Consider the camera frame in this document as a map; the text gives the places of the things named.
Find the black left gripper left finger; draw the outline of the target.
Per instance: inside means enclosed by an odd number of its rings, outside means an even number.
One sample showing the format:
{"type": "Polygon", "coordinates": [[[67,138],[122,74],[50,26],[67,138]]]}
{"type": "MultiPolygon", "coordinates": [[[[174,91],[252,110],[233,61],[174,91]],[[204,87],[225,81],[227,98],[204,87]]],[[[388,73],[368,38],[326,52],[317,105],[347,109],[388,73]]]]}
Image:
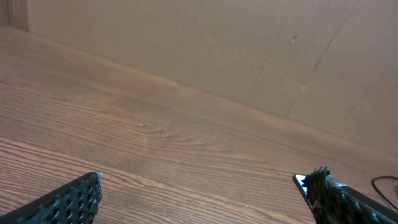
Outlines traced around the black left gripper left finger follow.
{"type": "Polygon", "coordinates": [[[1,224],[92,224],[103,199],[101,178],[89,172],[1,216],[1,224]]]}

